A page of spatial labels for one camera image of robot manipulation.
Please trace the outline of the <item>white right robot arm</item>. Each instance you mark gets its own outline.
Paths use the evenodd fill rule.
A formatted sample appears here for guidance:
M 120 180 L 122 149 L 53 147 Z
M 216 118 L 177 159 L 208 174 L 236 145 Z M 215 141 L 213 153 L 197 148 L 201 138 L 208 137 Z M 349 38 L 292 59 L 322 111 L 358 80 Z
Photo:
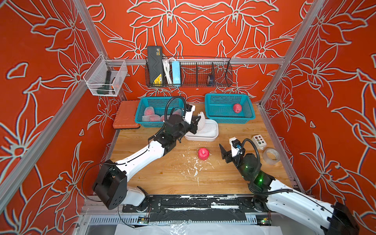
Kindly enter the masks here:
M 245 143 L 230 140 L 231 150 L 220 146 L 221 157 L 233 163 L 248 183 L 253 194 L 253 206 L 259 211 L 269 210 L 299 222 L 318 235 L 358 235 L 359 225 L 344 204 L 330 204 L 294 190 L 261 170 L 259 151 L 245 152 Z

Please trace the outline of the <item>white foam net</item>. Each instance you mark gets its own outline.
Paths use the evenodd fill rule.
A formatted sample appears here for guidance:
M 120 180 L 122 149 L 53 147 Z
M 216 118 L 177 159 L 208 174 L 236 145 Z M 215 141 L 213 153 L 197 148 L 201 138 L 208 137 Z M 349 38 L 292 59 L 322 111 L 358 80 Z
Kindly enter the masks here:
M 200 112 L 198 116 L 200 117 L 200 120 L 198 121 L 198 124 L 197 124 L 197 132 L 200 132 L 204 129 L 206 118 L 205 118 L 204 112 Z
M 217 123 L 206 123 L 204 129 L 201 132 L 204 136 L 214 138 L 218 135 Z

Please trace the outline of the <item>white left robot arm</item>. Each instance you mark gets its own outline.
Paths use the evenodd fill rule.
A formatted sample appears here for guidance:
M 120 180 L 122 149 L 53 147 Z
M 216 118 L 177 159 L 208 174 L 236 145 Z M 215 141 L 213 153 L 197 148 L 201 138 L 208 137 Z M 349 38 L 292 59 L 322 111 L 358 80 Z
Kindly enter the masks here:
M 109 210 L 119 205 L 140 206 L 146 202 L 146 192 L 140 187 L 129 187 L 136 173 L 153 161 L 167 155 L 187 133 L 195 134 L 200 116 L 195 116 L 195 105 L 185 104 L 183 114 L 165 114 L 163 127 L 148 140 L 148 145 L 133 155 L 113 162 L 103 163 L 93 184 L 93 191 Z

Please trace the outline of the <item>red apple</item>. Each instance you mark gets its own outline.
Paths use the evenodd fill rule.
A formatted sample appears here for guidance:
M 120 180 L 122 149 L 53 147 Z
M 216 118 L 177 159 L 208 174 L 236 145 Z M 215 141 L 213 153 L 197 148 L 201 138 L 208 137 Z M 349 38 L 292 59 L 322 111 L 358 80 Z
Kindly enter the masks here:
M 203 160 L 203 161 L 207 160 L 209 158 L 209 155 L 210 155 L 210 152 L 206 148 L 200 148 L 198 150 L 198 158 L 200 160 Z
M 242 106 L 240 104 L 234 104 L 233 105 L 233 111 L 236 113 L 236 114 L 239 114 L 240 112 L 242 112 Z

